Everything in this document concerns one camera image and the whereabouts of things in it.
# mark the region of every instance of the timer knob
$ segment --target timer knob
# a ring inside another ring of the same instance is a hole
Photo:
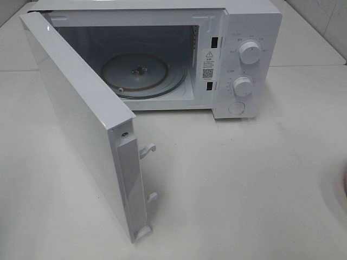
[[[241,44],[239,47],[240,59],[244,64],[253,64],[260,59],[261,47],[255,41]]]
[[[247,96],[253,91],[253,82],[249,77],[239,77],[233,83],[234,93],[237,96]]]

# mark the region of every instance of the sticker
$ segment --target sticker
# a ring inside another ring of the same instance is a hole
[[[202,80],[213,80],[215,78],[216,61],[219,58],[219,49],[203,49],[201,57]]]

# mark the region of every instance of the white microwave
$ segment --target white microwave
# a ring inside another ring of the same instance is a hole
[[[256,116],[282,15],[269,0],[39,0],[21,20],[57,117],[131,242],[151,229],[139,110]]]

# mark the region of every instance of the open door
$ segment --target open door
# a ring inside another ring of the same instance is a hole
[[[147,224],[135,115],[39,13],[21,16],[47,92],[71,143],[80,153],[131,242]]]

